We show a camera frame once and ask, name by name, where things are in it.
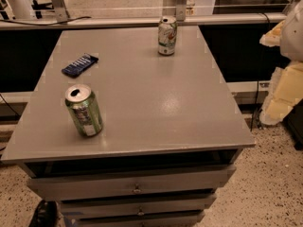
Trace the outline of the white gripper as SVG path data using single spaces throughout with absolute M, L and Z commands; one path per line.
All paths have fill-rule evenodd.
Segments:
M 303 98 L 303 25 L 284 20 L 263 34 L 259 42 L 279 46 L 281 55 L 290 60 L 284 69 L 277 67 L 272 74 L 259 115 L 262 124 L 275 125 Z

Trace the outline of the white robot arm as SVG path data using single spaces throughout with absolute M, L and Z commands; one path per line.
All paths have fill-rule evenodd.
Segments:
M 303 99 L 303 0 L 293 7 L 285 20 L 263 34 L 259 42 L 269 47 L 278 46 L 280 54 L 290 60 L 284 69 L 275 69 L 268 96 L 261 106 L 261 123 L 275 125 Z

